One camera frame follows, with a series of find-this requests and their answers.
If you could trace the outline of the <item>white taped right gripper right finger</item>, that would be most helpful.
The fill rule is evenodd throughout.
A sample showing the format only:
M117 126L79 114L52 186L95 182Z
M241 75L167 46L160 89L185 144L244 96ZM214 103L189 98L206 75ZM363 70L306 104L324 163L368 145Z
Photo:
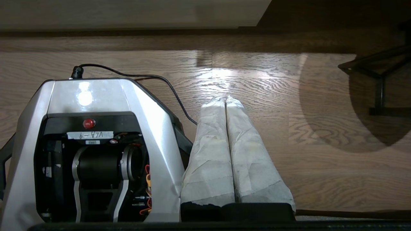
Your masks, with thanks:
M291 190L239 99L225 98L225 117L233 184L233 199L225 204L226 220L294 222Z

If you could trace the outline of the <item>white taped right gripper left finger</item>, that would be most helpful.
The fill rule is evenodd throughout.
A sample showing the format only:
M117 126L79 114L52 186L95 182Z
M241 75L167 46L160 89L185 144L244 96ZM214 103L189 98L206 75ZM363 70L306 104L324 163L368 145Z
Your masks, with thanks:
M225 100L215 97L200 108L196 137L183 175L182 222L219 221L222 208L235 203L231 162Z

